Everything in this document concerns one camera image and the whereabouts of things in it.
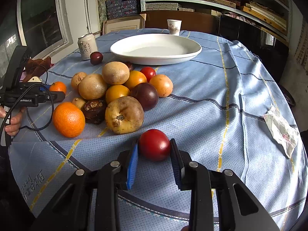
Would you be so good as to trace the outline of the person's left hand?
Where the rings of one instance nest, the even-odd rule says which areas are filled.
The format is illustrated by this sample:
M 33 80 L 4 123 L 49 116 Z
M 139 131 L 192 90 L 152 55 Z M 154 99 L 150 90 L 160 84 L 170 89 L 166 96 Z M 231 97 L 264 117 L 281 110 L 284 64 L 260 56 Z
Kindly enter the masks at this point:
M 21 121 L 22 121 L 22 117 L 23 117 L 23 113 L 25 111 L 25 107 L 22 107 L 18 114 L 16 114 L 14 117 L 11 118 L 10 125 L 7 125 L 5 127 L 5 132 L 10 135 L 10 136 L 15 136 L 18 132 L 19 132 L 19 128 L 21 126 Z

